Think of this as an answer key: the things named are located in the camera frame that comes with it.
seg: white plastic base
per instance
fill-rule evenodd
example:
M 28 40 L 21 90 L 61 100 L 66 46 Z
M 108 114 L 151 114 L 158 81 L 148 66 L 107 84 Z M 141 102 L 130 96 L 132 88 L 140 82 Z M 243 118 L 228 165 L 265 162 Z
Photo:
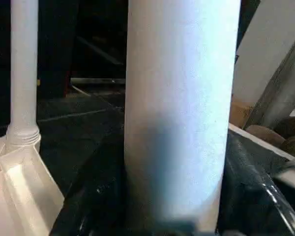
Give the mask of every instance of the white plastic base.
M 0 236 L 46 236 L 61 210 L 63 195 L 37 152 L 39 143 L 0 156 Z

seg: dark background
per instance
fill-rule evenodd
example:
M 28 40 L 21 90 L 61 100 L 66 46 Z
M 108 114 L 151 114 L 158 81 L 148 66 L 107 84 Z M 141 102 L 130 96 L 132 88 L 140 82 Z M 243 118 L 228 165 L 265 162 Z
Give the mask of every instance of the dark background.
M 238 45 L 259 3 L 241 3 Z M 39 0 L 38 100 L 65 97 L 70 77 L 125 78 L 127 8 L 127 0 Z M 0 126 L 10 120 L 10 30 L 10 0 L 0 0 Z

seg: black surface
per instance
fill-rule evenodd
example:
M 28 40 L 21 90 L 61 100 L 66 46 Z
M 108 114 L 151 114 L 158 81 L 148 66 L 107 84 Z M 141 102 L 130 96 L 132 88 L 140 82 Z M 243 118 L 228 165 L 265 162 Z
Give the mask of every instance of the black surface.
M 100 141 L 123 125 L 123 113 L 102 99 L 59 99 L 38 104 L 40 154 L 63 194 Z

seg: white plastic stand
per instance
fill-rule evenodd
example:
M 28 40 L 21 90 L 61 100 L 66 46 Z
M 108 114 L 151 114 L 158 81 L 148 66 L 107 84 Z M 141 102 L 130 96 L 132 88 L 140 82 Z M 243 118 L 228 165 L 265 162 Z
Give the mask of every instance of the white plastic stand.
M 0 236 L 46 236 L 63 195 L 39 156 L 38 0 L 11 1 L 11 123 L 0 138 Z
M 219 208 L 240 0 L 130 0 L 125 106 L 129 224 Z

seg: white cardboard tube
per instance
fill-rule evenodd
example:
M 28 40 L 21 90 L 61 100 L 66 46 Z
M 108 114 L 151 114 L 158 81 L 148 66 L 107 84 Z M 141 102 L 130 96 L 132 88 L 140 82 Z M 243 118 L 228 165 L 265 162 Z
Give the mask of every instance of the white cardboard tube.
M 216 227 L 240 0 L 130 0 L 129 224 Z
M 38 0 L 11 1 L 11 123 L 7 149 L 35 143 Z

